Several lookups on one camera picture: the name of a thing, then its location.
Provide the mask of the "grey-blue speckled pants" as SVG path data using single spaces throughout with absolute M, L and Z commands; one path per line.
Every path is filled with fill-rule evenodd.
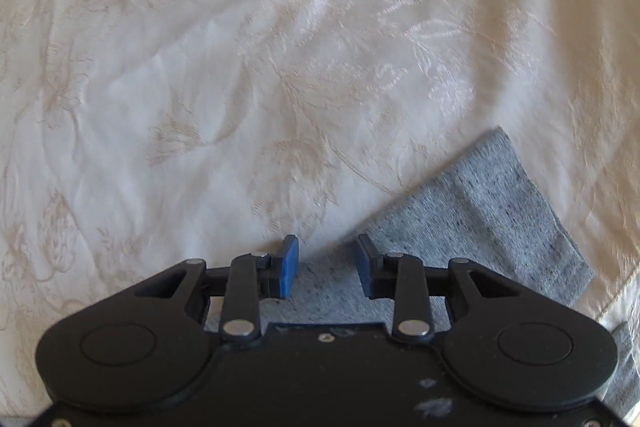
M 469 258 L 564 306 L 574 306 L 594 279 L 500 128 L 357 231 L 383 254 L 413 255 L 436 268 Z M 303 259 L 292 296 L 260 306 L 265 324 L 390 324 L 390 311 L 390 301 L 363 295 L 346 245 Z

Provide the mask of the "cream embroidered bedspread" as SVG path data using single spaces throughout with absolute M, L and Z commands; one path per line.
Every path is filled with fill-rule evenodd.
M 491 258 L 639 358 L 639 0 L 1 0 L 1 414 L 44 331 L 186 258 L 352 231 L 495 129 L 527 173 Z

